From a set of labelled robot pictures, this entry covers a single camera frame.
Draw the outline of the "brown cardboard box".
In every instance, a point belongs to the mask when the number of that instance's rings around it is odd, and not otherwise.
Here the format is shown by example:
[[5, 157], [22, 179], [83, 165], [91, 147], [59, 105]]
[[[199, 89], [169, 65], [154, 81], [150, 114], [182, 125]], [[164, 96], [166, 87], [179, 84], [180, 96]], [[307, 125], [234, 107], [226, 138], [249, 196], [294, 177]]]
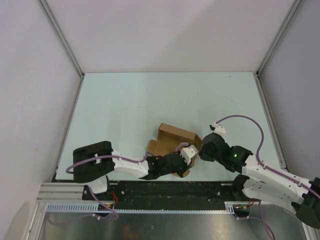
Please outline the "brown cardboard box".
[[161, 123], [157, 130], [157, 139], [151, 139], [147, 146], [148, 175], [144, 180], [156, 180], [160, 176], [160, 158], [172, 152], [181, 151], [182, 148], [194, 145], [198, 151], [203, 147], [201, 138], [194, 132], [178, 128], [166, 123]]

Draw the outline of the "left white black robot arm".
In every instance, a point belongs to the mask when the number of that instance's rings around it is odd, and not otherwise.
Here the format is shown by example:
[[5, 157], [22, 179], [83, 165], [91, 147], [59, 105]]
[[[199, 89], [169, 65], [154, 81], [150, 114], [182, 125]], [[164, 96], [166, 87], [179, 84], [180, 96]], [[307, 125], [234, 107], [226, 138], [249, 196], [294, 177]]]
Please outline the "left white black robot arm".
[[111, 193], [107, 174], [121, 172], [147, 181], [170, 174], [182, 178], [198, 153], [194, 145], [182, 142], [164, 156], [146, 152], [143, 158], [134, 158], [113, 150], [110, 141], [102, 141], [75, 149], [73, 164], [65, 172], [73, 175], [75, 183], [86, 184], [98, 199], [105, 200]]

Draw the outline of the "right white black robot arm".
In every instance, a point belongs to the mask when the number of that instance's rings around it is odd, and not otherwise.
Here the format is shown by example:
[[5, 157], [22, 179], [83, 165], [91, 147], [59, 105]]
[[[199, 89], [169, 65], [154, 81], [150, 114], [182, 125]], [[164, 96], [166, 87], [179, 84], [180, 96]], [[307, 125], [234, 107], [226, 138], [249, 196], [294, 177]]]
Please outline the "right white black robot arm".
[[258, 199], [282, 207], [293, 213], [304, 224], [320, 227], [320, 179], [313, 180], [276, 169], [250, 150], [229, 146], [216, 133], [203, 140], [199, 156], [207, 162], [218, 162], [226, 170], [238, 173], [233, 180], [230, 194], [242, 201], [245, 197]]

